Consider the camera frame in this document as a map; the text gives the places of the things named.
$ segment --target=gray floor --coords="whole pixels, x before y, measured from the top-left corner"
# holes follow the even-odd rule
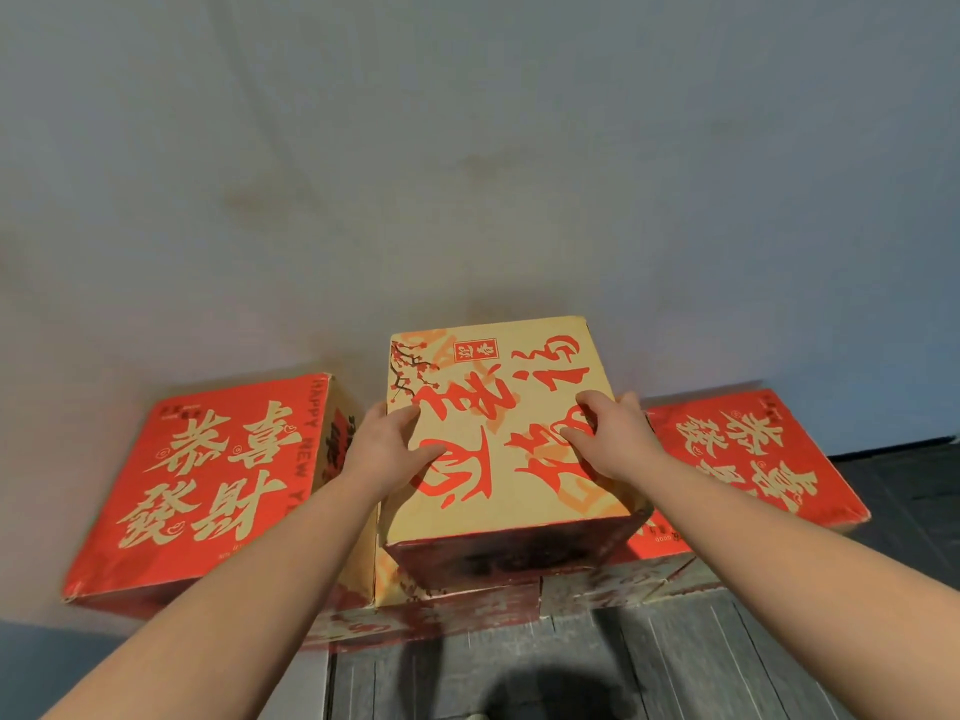
[[[960,446],[843,462],[854,537],[960,589]],[[330,720],[851,715],[726,590],[338,655]]]

